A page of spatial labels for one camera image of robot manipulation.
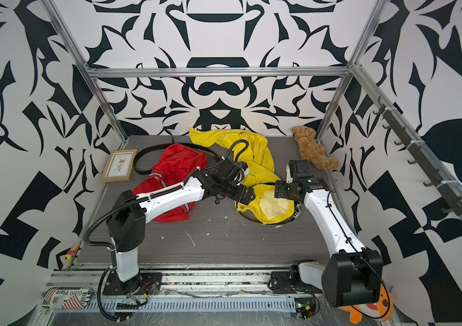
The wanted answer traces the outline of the red trousers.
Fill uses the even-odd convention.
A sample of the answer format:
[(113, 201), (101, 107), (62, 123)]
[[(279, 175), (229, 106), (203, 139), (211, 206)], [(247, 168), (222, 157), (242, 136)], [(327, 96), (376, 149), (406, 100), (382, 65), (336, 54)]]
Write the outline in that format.
[(135, 169), (147, 178), (132, 190), (134, 195), (145, 194), (173, 186), (183, 181), (190, 172), (207, 167), (207, 155), (181, 143), (160, 144), (145, 148), (137, 153), (133, 166), (147, 153), (163, 150), (159, 162), (148, 170)]

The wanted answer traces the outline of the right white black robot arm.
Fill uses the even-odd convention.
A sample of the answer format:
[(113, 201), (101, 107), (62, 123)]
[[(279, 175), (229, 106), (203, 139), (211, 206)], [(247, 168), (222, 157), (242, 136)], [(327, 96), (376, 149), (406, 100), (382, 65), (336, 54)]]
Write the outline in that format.
[(368, 249), (342, 218), (326, 182), (315, 177), (304, 160), (291, 160), (285, 181), (275, 183), (274, 197), (305, 206), (321, 232), (330, 259), (298, 263), (301, 282), (322, 290), (333, 307), (375, 304), (385, 290), (382, 258)]

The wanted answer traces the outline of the yellow trousers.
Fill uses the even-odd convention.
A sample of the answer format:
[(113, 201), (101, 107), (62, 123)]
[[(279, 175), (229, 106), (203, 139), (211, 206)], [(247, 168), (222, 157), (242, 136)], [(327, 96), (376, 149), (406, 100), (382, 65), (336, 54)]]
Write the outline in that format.
[(191, 128), (189, 137), (194, 145), (210, 148), (219, 145), (231, 149), (233, 158), (247, 164), (249, 172), (241, 182), (246, 187), (274, 183), (280, 178), (274, 173), (274, 160), (266, 137), (246, 130), (223, 129), (200, 131)]

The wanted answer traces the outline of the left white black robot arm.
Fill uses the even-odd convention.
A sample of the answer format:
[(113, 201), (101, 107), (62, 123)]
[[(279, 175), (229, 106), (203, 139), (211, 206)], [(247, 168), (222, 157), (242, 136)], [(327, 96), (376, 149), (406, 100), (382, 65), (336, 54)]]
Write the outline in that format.
[(107, 218), (108, 232), (114, 245), (112, 263), (118, 280), (127, 283), (140, 274), (138, 247), (145, 238), (147, 224), (178, 207), (209, 197), (229, 198), (248, 205), (255, 199), (254, 189), (220, 171), (195, 171), (186, 181), (163, 190), (139, 194), (114, 209)]

